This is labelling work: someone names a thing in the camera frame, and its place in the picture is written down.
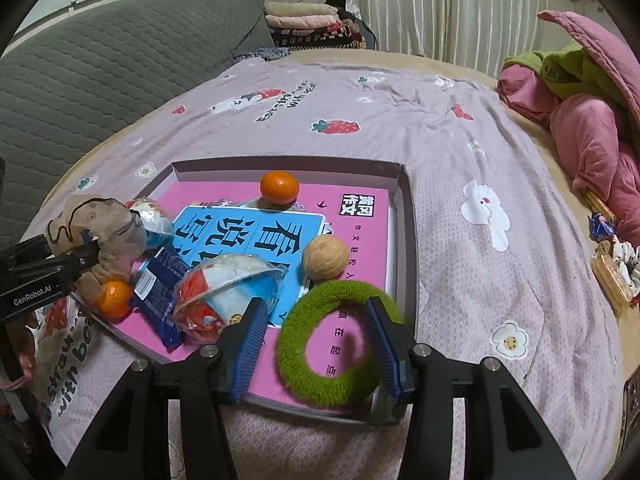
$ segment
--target white barcode label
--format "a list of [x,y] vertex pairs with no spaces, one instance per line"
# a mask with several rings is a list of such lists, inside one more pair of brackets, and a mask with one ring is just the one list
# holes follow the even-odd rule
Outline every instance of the white barcode label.
[[136,288],[134,292],[138,295],[141,300],[146,298],[146,295],[149,294],[151,288],[154,286],[156,282],[156,275],[152,273],[150,270],[145,269],[145,272],[142,273],[140,279],[136,283]]

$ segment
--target metal screw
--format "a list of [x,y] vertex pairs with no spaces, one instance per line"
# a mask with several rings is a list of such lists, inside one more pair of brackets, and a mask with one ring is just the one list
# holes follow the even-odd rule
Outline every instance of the metal screw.
[[427,357],[431,354],[431,347],[425,343],[418,343],[414,346],[414,354],[420,357]]
[[147,366],[149,366],[149,361],[146,359],[136,359],[131,363],[131,369],[134,372],[141,372],[142,370],[145,370]]
[[202,357],[211,358],[211,357],[215,357],[217,354],[218,354],[218,347],[215,345],[204,345],[200,349],[200,355]]
[[484,367],[491,372],[498,371],[502,367],[500,361],[498,361],[498,359],[496,359],[495,357],[488,357],[484,360],[483,364]]

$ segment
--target round beige ball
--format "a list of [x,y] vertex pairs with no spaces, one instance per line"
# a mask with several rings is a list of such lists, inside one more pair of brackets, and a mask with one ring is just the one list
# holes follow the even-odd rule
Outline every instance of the round beige ball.
[[349,248],[333,235],[313,238],[302,252],[302,265],[315,282],[330,280],[347,268]]

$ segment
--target beige mattress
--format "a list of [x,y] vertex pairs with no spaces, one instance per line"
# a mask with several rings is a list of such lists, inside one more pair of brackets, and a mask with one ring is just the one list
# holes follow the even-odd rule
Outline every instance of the beige mattress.
[[[313,62],[346,62],[353,65],[379,66],[381,68],[410,68],[421,70],[427,73],[437,73],[449,78],[472,79],[484,83],[495,89],[496,80],[476,70],[452,65],[440,61],[431,60],[425,57],[408,56],[405,54],[392,54],[386,52],[376,52],[371,50],[306,50],[298,51],[286,58],[287,62],[313,63]],[[529,135],[538,149],[540,157],[543,159],[550,176],[558,187],[558,191],[566,201],[567,205],[574,213],[578,224],[582,228],[584,237],[589,240],[587,218],[590,210],[572,192],[570,180],[564,174],[558,162],[556,147],[548,130],[529,121],[520,114],[509,110],[511,118],[517,122]],[[140,121],[146,121],[154,114],[151,113]],[[85,155],[69,172],[60,180],[57,186],[51,191],[46,201],[54,196],[60,185],[67,179],[79,180],[87,172],[92,164],[92,158],[105,146],[113,142],[118,136],[126,134],[133,126],[125,128],[123,131],[111,137],[100,146],[97,146],[89,154]],[[640,315],[637,310],[627,310],[618,320],[618,329],[622,342],[625,375],[630,376],[640,364]]]

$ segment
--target stack of folded blankets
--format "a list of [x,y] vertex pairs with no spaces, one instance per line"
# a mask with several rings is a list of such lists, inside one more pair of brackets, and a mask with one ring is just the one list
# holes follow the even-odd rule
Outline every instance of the stack of folded blankets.
[[358,24],[353,20],[341,21],[335,7],[269,2],[264,12],[276,46],[290,50],[367,47]]

